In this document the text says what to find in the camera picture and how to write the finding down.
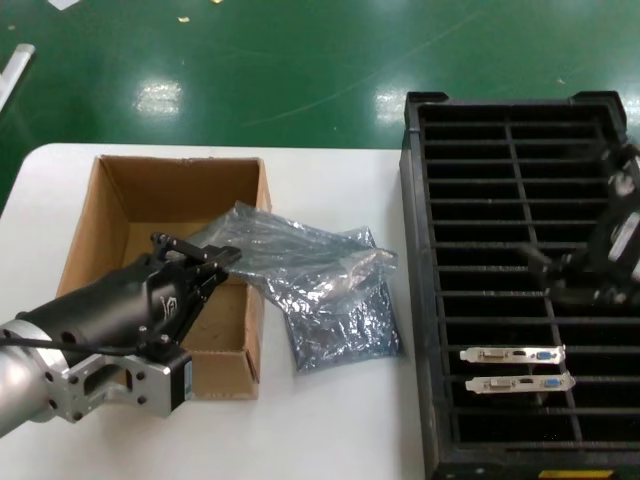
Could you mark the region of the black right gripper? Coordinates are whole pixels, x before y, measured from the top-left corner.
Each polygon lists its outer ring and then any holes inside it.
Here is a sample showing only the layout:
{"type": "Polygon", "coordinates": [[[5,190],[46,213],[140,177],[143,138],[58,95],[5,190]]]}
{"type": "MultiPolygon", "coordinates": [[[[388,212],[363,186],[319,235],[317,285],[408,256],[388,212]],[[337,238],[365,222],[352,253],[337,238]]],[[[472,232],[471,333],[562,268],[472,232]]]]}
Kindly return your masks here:
{"type": "MultiPolygon", "coordinates": [[[[552,301],[572,306],[617,307],[628,295],[617,286],[639,284],[639,148],[609,144],[599,160],[607,180],[608,203],[587,243],[587,269],[597,286],[556,282],[545,288],[552,301]]],[[[572,274],[573,255],[551,258],[533,245],[519,248],[530,274],[540,281],[560,281],[572,274]]]]}

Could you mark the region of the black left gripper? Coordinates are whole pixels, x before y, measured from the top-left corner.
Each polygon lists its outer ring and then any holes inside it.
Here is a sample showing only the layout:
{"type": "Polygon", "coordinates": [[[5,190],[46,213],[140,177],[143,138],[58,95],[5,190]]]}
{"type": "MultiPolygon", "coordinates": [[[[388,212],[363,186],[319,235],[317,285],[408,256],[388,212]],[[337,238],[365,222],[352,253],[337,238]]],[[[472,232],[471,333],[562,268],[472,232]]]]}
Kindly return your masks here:
{"type": "Polygon", "coordinates": [[[151,235],[153,253],[59,296],[16,318],[54,341],[132,347],[139,329],[181,344],[214,290],[228,279],[223,268],[242,256],[236,247],[197,247],[166,233],[151,235]]]}

